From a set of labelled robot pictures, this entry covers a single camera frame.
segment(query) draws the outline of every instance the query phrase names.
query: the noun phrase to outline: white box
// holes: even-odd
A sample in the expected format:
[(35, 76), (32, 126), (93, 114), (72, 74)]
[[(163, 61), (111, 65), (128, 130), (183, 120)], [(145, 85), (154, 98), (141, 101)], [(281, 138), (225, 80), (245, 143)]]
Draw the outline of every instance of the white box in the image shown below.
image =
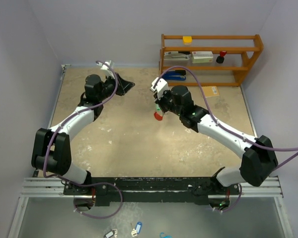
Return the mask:
[(212, 51), (193, 51), (192, 63), (210, 63), (213, 61)]

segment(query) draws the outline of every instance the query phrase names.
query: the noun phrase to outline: red object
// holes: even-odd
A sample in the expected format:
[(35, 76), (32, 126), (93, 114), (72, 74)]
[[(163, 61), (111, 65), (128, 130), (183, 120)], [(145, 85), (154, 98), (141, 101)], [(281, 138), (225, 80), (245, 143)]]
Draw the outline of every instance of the red object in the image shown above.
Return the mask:
[(220, 52), (220, 56), (221, 56), (221, 57), (224, 57), (226, 54), (227, 54), (227, 51), (221, 51), (221, 52)]
[(155, 112), (154, 114), (154, 118), (156, 118), (157, 120), (162, 120), (163, 116), (160, 116), (159, 113)]

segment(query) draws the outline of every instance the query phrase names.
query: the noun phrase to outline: shelf board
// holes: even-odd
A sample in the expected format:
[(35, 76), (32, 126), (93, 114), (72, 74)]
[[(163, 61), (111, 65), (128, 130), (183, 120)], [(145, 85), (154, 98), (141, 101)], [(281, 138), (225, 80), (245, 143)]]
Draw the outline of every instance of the shelf board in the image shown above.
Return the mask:
[[(162, 69), (168, 69), (172, 67), (172, 65), (169, 66), (163, 66)], [(185, 66), (188, 69), (191, 70), (231, 70), (231, 71), (248, 71), (247, 67), (237, 67), (237, 66)]]
[[(212, 53), (213, 53), (213, 55), (219, 55), (220, 51), (212, 51)], [(229, 52), (227, 52), (228, 55), (241, 55), (243, 53), (246, 53), (246, 52), (245, 51), (229, 51)]]
[[(169, 86), (184, 85), (187, 87), (198, 86), (198, 83), (187, 83), (187, 82), (168, 82)], [(239, 86), (238, 83), (200, 83), (201, 86)]]
[(240, 52), (259, 52), (261, 49), (259, 47), (191, 47), (191, 46), (166, 46), (164, 51), (212, 51), (220, 52), (227, 51), (233, 54), (239, 54)]
[[(183, 36), (163, 36), (165, 40), (182, 40)], [(256, 36), (192, 36), (193, 40), (253, 40)]]

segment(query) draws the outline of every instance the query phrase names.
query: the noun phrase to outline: yellow sponge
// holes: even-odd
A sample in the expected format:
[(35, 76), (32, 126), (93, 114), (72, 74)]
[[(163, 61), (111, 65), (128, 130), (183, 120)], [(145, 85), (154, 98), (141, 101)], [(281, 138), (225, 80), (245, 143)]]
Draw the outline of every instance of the yellow sponge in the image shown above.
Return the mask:
[(192, 36), (183, 36), (183, 44), (189, 46), (192, 43)]

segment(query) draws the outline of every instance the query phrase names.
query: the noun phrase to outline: orange wooden shelf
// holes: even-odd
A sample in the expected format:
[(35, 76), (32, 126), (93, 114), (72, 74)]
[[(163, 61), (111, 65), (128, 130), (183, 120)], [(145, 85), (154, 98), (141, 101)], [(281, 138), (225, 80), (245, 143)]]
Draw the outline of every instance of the orange wooden shelf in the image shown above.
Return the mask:
[[(161, 35), (161, 50), (160, 50), (160, 62), (159, 73), (163, 73), (168, 68), (174, 65), (186, 66), (191, 70), (230, 70), (233, 72), (235, 82), (233, 83), (215, 83), (207, 82), (201, 83), (202, 86), (240, 86), (255, 64), (256, 60), (264, 49), (263, 42), (259, 35), (254, 36), (192, 36), (192, 42), (198, 40), (252, 40), (252, 47), (204, 47), (204, 46), (167, 46), (165, 40), (182, 40), (183, 36), (165, 36)], [(242, 59), (242, 66), (203, 66), (202, 63), (194, 64), (191, 61), (166, 61), (164, 60), (164, 53), (169, 51), (212, 51), (213, 54), (219, 54), (220, 51), (227, 51), (227, 54), (240, 55)], [(251, 58), (247, 56), (247, 52), (253, 52)], [(185, 86), (198, 86), (198, 83), (189, 82), (170, 82), (170, 86), (185, 85)]]

